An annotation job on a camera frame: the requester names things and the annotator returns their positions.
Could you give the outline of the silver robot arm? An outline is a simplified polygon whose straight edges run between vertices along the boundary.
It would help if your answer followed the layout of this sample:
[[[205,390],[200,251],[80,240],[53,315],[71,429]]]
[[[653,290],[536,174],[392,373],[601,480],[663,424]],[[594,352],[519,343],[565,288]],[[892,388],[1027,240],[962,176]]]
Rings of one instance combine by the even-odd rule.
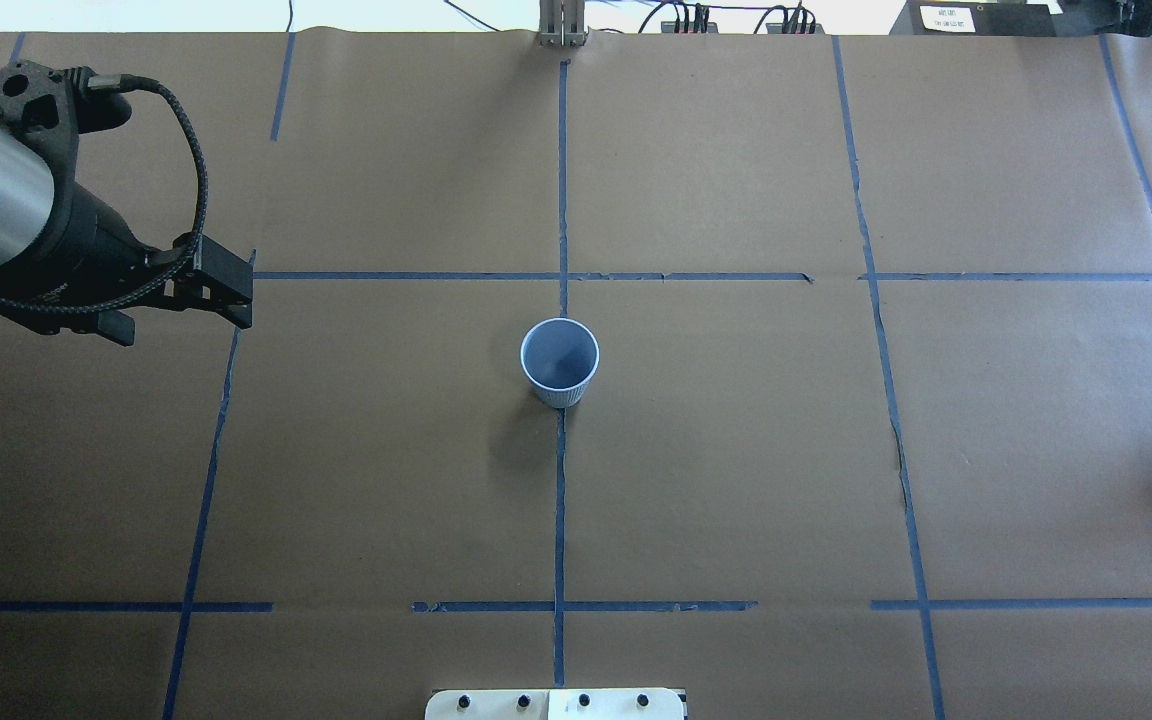
[[[147,245],[77,179],[81,137],[131,119],[127,94],[156,94],[183,132],[196,174],[192,222]],[[44,336],[65,331],[132,346],[132,306],[253,323],[250,263],[206,236],[209,169],[179,97],[162,82],[17,61],[0,69],[0,316]]]

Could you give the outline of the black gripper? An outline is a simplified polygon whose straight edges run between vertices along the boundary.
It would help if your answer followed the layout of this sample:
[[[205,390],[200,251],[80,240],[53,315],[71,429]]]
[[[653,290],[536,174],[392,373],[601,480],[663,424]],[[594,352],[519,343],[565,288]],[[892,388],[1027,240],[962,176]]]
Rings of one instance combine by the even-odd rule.
[[[141,290],[174,263],[188,258],[195,233],[185,232],[170,250],[152,249],[134,236],[118,211],[83,188],[74,187],[63,232],[47,247],[1,270],[0,296],[18,304],[90,306],[109,304]],[[253,325],[253,268],[214,240],[202,236],[188,262],[172,276],[172,309],[215,313],[234,327]],[[120,309],[94,313],[33,313],[0,306],[0,314],[38,334],[73,331],[96,334],[131,347],[136,325]]]

